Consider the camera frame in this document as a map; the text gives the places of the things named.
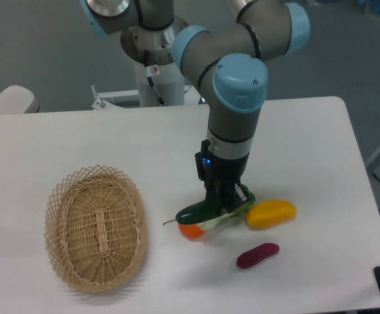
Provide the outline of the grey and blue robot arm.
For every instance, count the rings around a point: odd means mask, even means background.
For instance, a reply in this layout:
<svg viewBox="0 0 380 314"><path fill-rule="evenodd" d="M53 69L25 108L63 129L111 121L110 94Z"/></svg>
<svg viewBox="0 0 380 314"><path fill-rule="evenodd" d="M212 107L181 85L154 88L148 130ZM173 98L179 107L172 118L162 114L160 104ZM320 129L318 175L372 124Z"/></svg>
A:
<svg viewBox="0 0 380 314"><path fill-rule="evenodd" d="M207 137L196 154L205 201L217 214L250 201L241 185L267 94L265 62L291 53L309 38L297 3L228 1L236 24L220 33L190 26L172 1L82 1L101 37L121 33L122 46L145 67L175 64L209 105Z"/></svg>

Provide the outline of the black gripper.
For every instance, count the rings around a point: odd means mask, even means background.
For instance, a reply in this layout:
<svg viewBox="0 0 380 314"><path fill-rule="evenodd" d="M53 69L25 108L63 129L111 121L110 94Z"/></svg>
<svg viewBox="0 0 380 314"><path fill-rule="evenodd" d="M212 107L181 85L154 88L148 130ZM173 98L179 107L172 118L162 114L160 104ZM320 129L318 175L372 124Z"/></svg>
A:
<svg viewBox="0 0 380 314"><path fill-rule="evenodd" d="M245 171L249 153L229 160L213 154L209 150L210 144L210 140L204 139L201 142L200 151L195 154L198 177L204 182L206 189L207 210L214 213L220 212L222 204L217 184L230 184L232 187L225 195L223 208L227 213L232 213L250 202L250 190L241 184L241 176Z"/></svg>

